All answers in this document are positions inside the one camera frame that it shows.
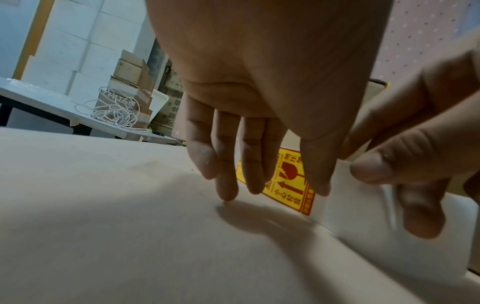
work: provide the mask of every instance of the white cord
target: white cord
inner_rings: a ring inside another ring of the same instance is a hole
[[[137,122],[137,115],[134,113],[136,109],[140,112],[139,102],[132,97],[127,97],[120,90],[110,87],[99,88],[100,94],[106,97],[111,103],[106,103],[101,99],[95,99],[85,102],[83,105],[75,105],[75,110],[79,113],[90,115],[95,119],[114,124],[119,129],[134,132],[150,132],[149,129],[134,128],[133,125]],[[89,107],[87,104],[95,102],[94,107]],[[90,113],[83,113],[77,107],[84,107],[90,110]]]

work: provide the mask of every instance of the black table frame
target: black table frame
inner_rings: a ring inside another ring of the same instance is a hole
[[[81,125],[81,124],[78,124],[72,127],[70,126],[70,119],[57,116],[55,114],[37,109],[35,107],[26,105],[24,103],[18,102],[16,100],[13,100],[1,95],[0,95],[0,127],[7,126],[10,119],[10,114],[12,113],[12,109],[18,109],[38,117],[48,119],[55,123],[61,124],[63,126],[70,127],[73,129],[73,134],[75,135],[89,136],[90,133],[92,132],[91,127]]]

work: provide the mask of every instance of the red arrow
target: red arrow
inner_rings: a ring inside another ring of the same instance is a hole
[[[292,187],[292,186],[288,186],[288,185],[285,184],[284,182],[278,182],[278,185],[279,185],[280,187],[282,187],[282,188],[291,190],[291,191],[293,191],[293,192],[295,192],[295,193],[298,193],[298,194],[300,194],[300,195],[303,195],[303,194],[304,194],[304,192],[303,192],[302,190],[297,189],[297,188],[294,188],[294,187]]]

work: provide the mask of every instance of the yellow sticker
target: yellow sticker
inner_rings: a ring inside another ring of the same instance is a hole
[[[238,161],[236,177],[245,183],[242,160]],[[271,199],[288,206],[304,215],[310,215],[315,192],[305,179],[300,152],[280,148],[275,174],[262,192]]]

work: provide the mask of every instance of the polka dot fabric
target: polka dot fabric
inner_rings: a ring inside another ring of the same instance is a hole
[[[395,0],[372,77],[394,83],[442,52],[472,0]]]

